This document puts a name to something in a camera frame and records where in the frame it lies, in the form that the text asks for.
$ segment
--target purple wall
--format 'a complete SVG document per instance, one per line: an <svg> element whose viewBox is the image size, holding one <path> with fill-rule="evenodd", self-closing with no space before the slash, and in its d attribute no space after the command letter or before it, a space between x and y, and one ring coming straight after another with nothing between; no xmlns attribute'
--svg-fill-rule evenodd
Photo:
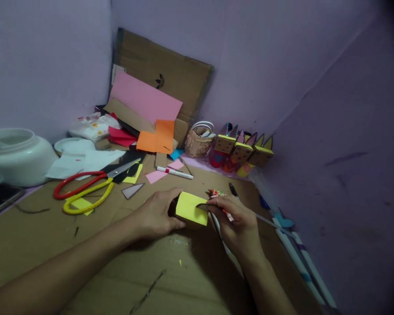
<svg viewBox="0 0 394 315"><path fill-rule="evenodd" d="M0 1L0 128L50 141L108 97L110 0Z"/></svg>
<svg viewBox="0 0 394 315"><path fill-rule="evenodd" d="M200 118L271 132L375 14L374 1L113 0L123 27L217 69Z"/></svg>
<svg viewBox="0 0 394 315"><path fill-rule="evenodd" d="M394 314L394 17L353 42L277 129L264 170L343 314Z"/></svg>

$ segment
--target white container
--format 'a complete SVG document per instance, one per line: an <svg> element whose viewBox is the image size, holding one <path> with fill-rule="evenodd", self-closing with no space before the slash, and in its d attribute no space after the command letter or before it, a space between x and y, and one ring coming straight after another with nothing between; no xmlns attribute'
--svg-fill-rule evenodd
<svg viewBox="0 0 394 315"><path fill-rule="evenodd" d="M51 144L27 129L0 129L0 183L32 187L45 183L58 160Z"/></svg>

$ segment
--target scissors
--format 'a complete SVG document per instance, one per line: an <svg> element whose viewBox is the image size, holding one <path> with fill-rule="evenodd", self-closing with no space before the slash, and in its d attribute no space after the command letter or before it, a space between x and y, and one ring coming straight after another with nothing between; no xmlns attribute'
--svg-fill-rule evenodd
<svg viewBox="0 0 394 315"><path fill-rule="evenodd" d="M99 206L108 197L109 193L111 192L111 190L114 187L114 183L112 182L114 177L116 177L117 175L121 174L122 172L128 170L134 164L140 162L140 160L141 159L139 158L139 159L134 160L130 163L122 165L119 168L116 168L115 170L109 172L108 174L106 174L104 171L92 171L92 172L83 172L83 173L75 174L75 175L63 180L60 184L58 184L58 186L54 190L54 198L59 199L59 200L67 199L66 203L63 206L63 211L67 214L76 215L76 214L86 213L86 212L96 208L97 206ZM81 177L81 176L85 176L85 175L98 175L98 177L87 182L82 187L79 187L79 188L73 190L72 192L69 192L65 195L60 195L60 191L65 185L70 183L72 180L74 180L78 177ZM98 180L104 179L104 178L108 178L106 180L106 182L103 182L102 184L99 184L99 185L93 186L92 188L87 189L89 186L95 184ZM83 208L83 209L76 209L76 210L70 209L70 205L74 201L80 199L84 195L87 195L91 192L101 189L102 187L105 187L107 185L108 185L108 188L106 189L104 195L101 198L99 198L99 200L97 202L95 202L93 205Z"/></svg>

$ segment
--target smartphone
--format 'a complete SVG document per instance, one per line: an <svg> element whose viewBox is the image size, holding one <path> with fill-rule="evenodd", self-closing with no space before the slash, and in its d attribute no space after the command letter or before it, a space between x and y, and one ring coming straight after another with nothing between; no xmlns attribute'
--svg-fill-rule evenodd
<svg viewBox="0 0 394 315"><path fill-rule="evenodd" d="M0 211L6 209L25 193L23 188L0 185Z"/></svg>

